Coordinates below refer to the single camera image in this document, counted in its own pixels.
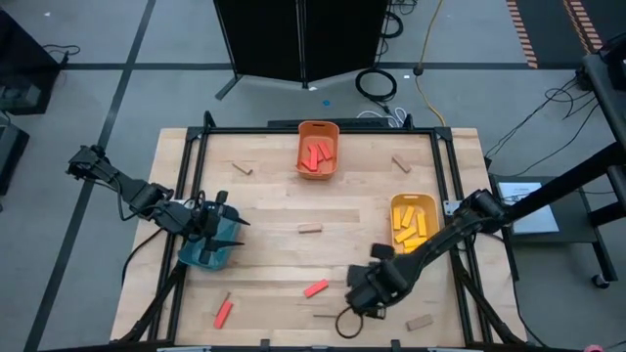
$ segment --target small wooden block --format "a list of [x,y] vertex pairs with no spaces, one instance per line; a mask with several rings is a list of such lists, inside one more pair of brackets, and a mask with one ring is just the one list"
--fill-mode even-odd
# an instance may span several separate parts
[[405,246],[403,253],[404,254],[409,254],[409,253],[411,253],[412,251],[414,251],[416,249],[418,249],[416,246],[411,246],[411,247]]
[[409,225],[411,225],[411,218],[414,212],[415,208],[413,206],[407,206],[407,212],[404,213],[404,217],[402,218],[403,227],[409,227]]
[[309,288],[307,288],[304,291],[304,295],[306,296],[306,298],[310,298],[328,286],[329,282],[326,279],[323,279],[319,283],[313,284]]
[[336,318],[336,309],[329,307],[319,307],[313,310],[313,318]]
[[222,308],[224,302],[228,299],[230,295],[231,292],[227,291],[226,289],[220,289],[219,292],[217,292],[215,300],[213,300],[213,306],[211,307],[210,311],[213,317],[217,317],[217,315],[219,314],[219,310]]
[[405,247],[419,247],[420,245],[424,244],[424,242],[426,242],[427,238],[416,238],[416,239],[410,239],[410,240],[405,240],[404,241],[404,246]]
[[309,145],[309,152],[311,152],[311,157],[309,160],[309,165],[311,165],[311,171],[317,171],[317,147],[315,145]]
[[433,323],[432,316],[430,314],[426,314],[424,316],[418,317],[412,321],[407,322],[407,330],[413,331],[419,328],[423,328],[425,326],[429,326]]
[[395,237],[395,241],[398,243],[402,243],[406,239],[410,238],[414,233],[416,233],[416,228],[411,226],[410,228],[404,230],[400,234]]
[[400,230],[400,208],[393,208],[393,230]]
[[418,212],[418,236],[426,237],[426,218],[422,212]]
[[304,165],[304,167],[306,167],[306,169],[307,169],[307,170],[309,170],[309,171],[311,171],[311,172],[315,172],[315,171],[317,171],[317,170],[313,170],[313,169],[311,168],[311,164],[309,163],[309,161],[308,161],[308,160],[303,160],[303,161],[302,161],[302,165]]
[[252,169],[242,162],[233,162],[233,166],[238,168],[240,171],[242,171],[246,175],[249,175],[252,173]]
[[327,146],[326,143],[322,142],[318,146],[320,146],[320,151],[322,151],[322,154],[324,155],[324,160],[330,160],[333,158],[331,151],[329,151],[329,146]]
[[297,231],[301,234],[311,234],[322,232],[322,224],[304,224],[297,227]]
[[217,314],[217,318],[215,318],[215,321],[213,322],[214,328],[222,329],[222,327],[224,326],[224,322],[226,322],[226,317],[228,317],[228,313],[231,312],[232,308],[233,308],[233,303],[231,301],[224,302],[224,305],[222,305],[222,308],[219,310],[219,313]]
[[409,173],[411,171],[411,165],[409,165],[403,158],[402,156],[398,155],[398,154],[394,154],[391,159],[393,161],[395,161],[396,164],[398,164],[398,166],[400,166],[400,168],[402,169],[402,171]]

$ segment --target red wooden block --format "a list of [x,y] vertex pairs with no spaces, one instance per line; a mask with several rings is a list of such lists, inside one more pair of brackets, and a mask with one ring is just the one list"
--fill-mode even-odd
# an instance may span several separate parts
[[326,145],[326,143],[322,142],[319,144],[320,146],[320,150],[322,151],[322,154],[324,155],[324,159],[325,160],[330,160],[333,155],[331,154],[331,151],[329,151],[329,147]]
[[228,317],[228,313],[231,312],[231,308],[233,308],[233,302],[224,301],[224,304],[222,304],[222,308],[220,308],[219,313],[217,313],[215,322],[213,322],[214,328],[222,329],[222,327],[224,326],[224,322],[226,322],[226,317]]
[[317,171],[317,169],[316,169],[316,170],[313,170],[313,169],[311,168],[311,164],[309,163],[309,161],[308,161],[308,160],[303,160],[303,161],[302,161],[302,165],[304,165],[304,167],[306,167],[306,168],[307,168],[309,171],[311,171],[311,172],[315,172],[315,171]]
[[329,286],[329,282],[326,279],[323,279],[319,283],[313,284],[312,286],[307,288],[304,291],[304,295],[306,296],[306,298],[310,298],[328,286]]
[[315,145],[309,145],[309,152],[311,152],[311,159],[309,160],[309,165],[311,165],[310,170],[317,170],[317,148]]

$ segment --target black metal frame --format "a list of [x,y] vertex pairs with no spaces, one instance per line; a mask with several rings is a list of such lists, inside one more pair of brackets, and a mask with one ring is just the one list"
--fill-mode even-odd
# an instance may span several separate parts
[[[185,147],[183,149],[183,155],[181,160],[181,166],[178,174],[178,180],[175,190],[175,197],[182,198],[184,196],[184,185],[187,179],[187,174],[189,171],[189,163],[191,160],[191,150],[193,143],[200,139],[200,147],[198,150],[198,156],[196,160],[196,169],[194,171],[194,179],[192,183],[191,194],[193,195],[197,191],[200,190],[201,185],[201,177],[203,172],[204,160],[206,155],[206,147],[208,144],[208,137],[211,134],[296,134],[297,128],[285,127],[285,128],[269,128],[269,127],[260,127],[260,128],[238,128],[238,127],[225,127],[220,128],[216,127],[215,123],[208,111],[204,114],[204,126],[203,127],[188,127],[187,134],[185,137]],[[459,173],[459,167],[456,160],[456,154],[454,150],[452,131],[449,127],[435,127],[435,128],[416,128],[413,126],[412,117],[407,117],[402,128],[372,128],[372,127],[352,127],[352,128],[342,128],[341,134],[414,134],[414,135],[426,135],[430,139],[430,145],[432,148],[432,157],[434,161],[435,167],[435,176],[437,179],[437,186],[440,195],[441,201],[441,209],[444,208],[443,202],[448,200],[448,190],[446,187],[446,179],[445,173],[443,169],[443,163],[441,160],[441,150],[439,148],[439,141],[442,140],[446,147],[447,156],[450,162],[450,170],[452,177],[452,184],[455,188],[455,198],[458,200],[463,199],[463,189],[461,185],[461,176]],[[444,215],[444,219],[446,224],[449,222],[449,216]],[[157,348],[162,347],[173,347],[175,346],[176,340],[176,331],[178,328],[178,319],[180,316],[181,305],[182,305],[182,297],[183,297],[183,289],[184,283],[186,279],[186,270],[187,265],[178,261],[174,270],[170,272],[171,262],[172,262],[172,254],[174,252],[175,247],[175,238],[172,235],[168,234],[165,248],[163,251],[163,256],[161,259],[160,272],[158,276],[157,283],[157,294],[155,300],[151,303],[148,311],[144,314],[144,317],[149,317],[150,315],[154,316],[152,322],[150,323],[150,328],[148,331],[148,338],[145,342],[138,342],[141,338],[141,335],[145,331],[145,326],[142,326],[142,330],[132,330],[128,335],[131,335],[130,338],[122,338],[118,341],[112,341],[109,345],[104,346],[91,346],[91,347],[79,347],[79,348],[71,348],[65,349],[63,351],[71,351],[71,352],[87,352],[87,351],[105,351],[105,350],[124,350],[124,348],[128,348],[128,350],[133,350],[133,346],[136,347],[137,350],[145,350],[145,351],[155,351]],[[480,329],[482,332],[482,341],[474,340],[471,320],[470,320],[470,309],[467,302],[466,287],[463,283],[459,281],[457,277],[461,272],[465,271],[463,263],[461,261],[461,255],[459,253],[459,249],[456,248],[450,251],[452,269],[455,274],[455,289],[457,293],[457,301],[459,306],[459,314],[461,320],[461,326],[463,329],[464,342],[466,348],[477,347],[487,348],[492,350],[498,350],[499,346],[506,346],[507,350],[516,350],[519,349],[519,346],[513,345],[502,345],[502,344],[493,344],[491,329],[489,328],[489,324],[485,319],[483,312],[478,311],[478,319],[480,322]],[[473,246],[470,241],[466,242],[466,254],[468,255],[468,263],[469,263],[469,274],[471,279],[471,284],[473,286],[472,289],[478,290],[482,293],[482,286],[480,283],[480,276],[478,273],[478,265],[475,256],[475,252],[473,250]],[[172,282],[175,282],[173,285],[174,293],[172,298],[172,306],[170,311],[170,316],[168,319],[167,325],[167,333],[165,339],[157,339],[158,328],[160,325],[160,311],[162,309],[162,302],[166,299],[169,294],[169,291],[172,289]],[[402,348],[400,346],[399,340],[391,339],[391,350],[392,351],[427,351],[427,348]],[[317,349],[328,349],[331,348],[329,346],[324,347],[316,347],[312,346],[311,351]],[[341,347],[336,348],[332,347],[334,351],[337,352],[364,352],[364,351],[388,351],[388,348],[384,347]],[[211,346],[211,351],[269,351],[269,340],[261,340],[261,345],[259,346]],[[281,350],[281,351],[302,351],[302,347],[272,347],[272,350]]]

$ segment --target yellow bin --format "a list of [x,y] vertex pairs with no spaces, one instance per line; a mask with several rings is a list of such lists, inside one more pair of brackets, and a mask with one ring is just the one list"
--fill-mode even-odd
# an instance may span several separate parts
[[[408,219],[405,219],[407,210],[413,207],[413,214]],[[404,224],[401,224],[399,230],[394,229],[394,214],[393,209],[396,208],[399,211],[399,220]],[[391,199],[391,208],[389,209],[389,223],[391,228],[391,245],[395,249],[397,254],[404,252],[404,243],[399,243],[395,240],[396,236],[406,231],[407,229],[415,228],[418,230],[420,224],[418,223],[419,214],[422,214],[425,220],[425,238],[429,239],[439,231],[439,216],[437,215],[437,205],[433,197],[423,194],[399,194]],[[416,231],[413,235],[406,240],[420,239],[419,231]]]

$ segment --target yellow block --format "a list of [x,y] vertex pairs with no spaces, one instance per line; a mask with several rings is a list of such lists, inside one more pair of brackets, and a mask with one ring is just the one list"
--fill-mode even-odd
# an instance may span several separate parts
[[404,217],[402,218],[402,226],[409,227],[409,225],[411,225],[411,218],[414,212],[415,208],[413,206],[407,207],[407,212],[404,213]]
[[418,236],[426,237],[426,218],[422,212],[418,213]]
[[400,208],[393,208],[393,230],[400,230]]
[[395,241],[398,243],[401,243],[403,241],[405,241],[406,239],[410,238],[414,233],[416,233],[418,230],[415,228],[415,226],[411,226],[410,228],[404,230],[403,232],[401,232],[400,234],[398,234],[395,237]]
[[416,246],[415,247],[404,247],[404,254],[409,254],[412,251],[418,249]]
[[426,242],[426,238],[416,238],[404,241],[404,247],[419,247]]

